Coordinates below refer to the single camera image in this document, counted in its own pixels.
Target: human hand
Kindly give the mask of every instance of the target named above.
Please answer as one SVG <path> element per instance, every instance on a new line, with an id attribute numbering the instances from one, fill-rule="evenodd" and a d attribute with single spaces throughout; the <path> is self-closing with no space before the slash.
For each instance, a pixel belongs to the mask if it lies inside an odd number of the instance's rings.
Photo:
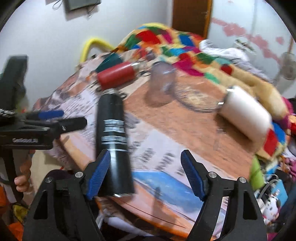
<path id="1" fill-rule="evenodd" d="M 15 178 L 15 184 L 17 186 L 17 191 L 26 192 L 30 187 L 29 179 L 31 176 L 32 158 L 30 155 L 27 156 L 26 161 L 20 166 L 21 176 Z"/>

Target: wall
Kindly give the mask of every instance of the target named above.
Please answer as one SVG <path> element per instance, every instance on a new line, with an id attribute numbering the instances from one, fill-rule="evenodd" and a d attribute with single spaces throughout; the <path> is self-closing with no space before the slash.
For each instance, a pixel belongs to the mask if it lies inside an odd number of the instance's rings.
<path id="1" fill-rule="evenodd" d="M 274 9 L 264 0 L 213 0 L 208 38 L 220 48 L 229 48 L 238 36 L 255 49 L 252 64 L 274 78 L 291 38 Z"/>
<path id="2" fill-rule="evenodd" d="M 64 4 L 53 9 L 53 0 L 26 0 L 0 32 L 0 66 L 9 55 L 29 56 L 25 86 L 32 106 L 74 73 L 86 40 L 99 37 L 116 46 L 141 24 L 170 24 L 171 2 L 102 0 L 88 17 L 86 9 L 66 14 Z"/>

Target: metal bolt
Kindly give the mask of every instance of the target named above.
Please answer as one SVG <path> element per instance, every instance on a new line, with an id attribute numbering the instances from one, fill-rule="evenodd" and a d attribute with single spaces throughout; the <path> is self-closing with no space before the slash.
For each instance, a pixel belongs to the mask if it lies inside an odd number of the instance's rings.
<path id="1" fill-rule="evenodd" d="M 75 177 L 80 178 L 82 176 L 83 176 L 83 172 L 77 172 L 77 173 L 75 173 Z"/>
<path id="2" fill-rule="evenodd" d="M 247 182 L 247 180 L 246 180 L 244 177 L 240 177 L 240 178 L 239 178 L 239 181 L 240 181 L 241 183 L 246 183 L 246 182 Z"/>
<path id="3" fill-rule="evenodd" d="M 53 180 L 52 177 L 47 177 L 47 178 L 45 179 L 45 182 L 46 182 L 46 183 L 50 183 L 52 180 Z"/>
<path id="4" fill-rule="evenodd" d="M 217 177 L 217 174 L 216 174 L 215 172 L 210 172 L 210 173 L 209 173 L 209 176 L 210 176 L 211 178 L 216 178 L 216 177 Z"/>

